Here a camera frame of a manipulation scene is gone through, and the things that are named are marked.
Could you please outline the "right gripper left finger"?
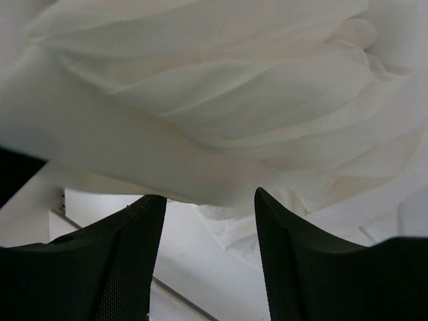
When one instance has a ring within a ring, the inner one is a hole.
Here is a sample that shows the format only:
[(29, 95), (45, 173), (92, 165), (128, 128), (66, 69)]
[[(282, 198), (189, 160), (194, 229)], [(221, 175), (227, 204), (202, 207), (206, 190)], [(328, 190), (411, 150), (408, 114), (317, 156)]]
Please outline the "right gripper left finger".
[(148, 320), (165, 220), (146, 195), (49, 243), (1, 249), (2, 320)]

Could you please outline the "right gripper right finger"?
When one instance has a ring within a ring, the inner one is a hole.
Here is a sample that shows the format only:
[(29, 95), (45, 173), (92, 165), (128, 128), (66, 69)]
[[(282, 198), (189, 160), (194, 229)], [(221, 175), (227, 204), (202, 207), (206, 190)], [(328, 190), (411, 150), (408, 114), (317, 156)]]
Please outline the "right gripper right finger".
[(254, 198), (272, 320), (426, 320), (427, 240), (372, 247), (297, 216), (266, 190)]

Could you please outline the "white skirt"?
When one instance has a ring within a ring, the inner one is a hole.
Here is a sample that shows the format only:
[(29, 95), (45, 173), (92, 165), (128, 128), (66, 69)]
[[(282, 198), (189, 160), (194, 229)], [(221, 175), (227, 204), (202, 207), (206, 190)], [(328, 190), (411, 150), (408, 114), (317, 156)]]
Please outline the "white skirt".
[(1, 81), (1, 145), (69, 189), (196, 205), (257, 264), (253, 195), (362, 243), (427, 190), (427, 70), (398, 1), (56, 1)]

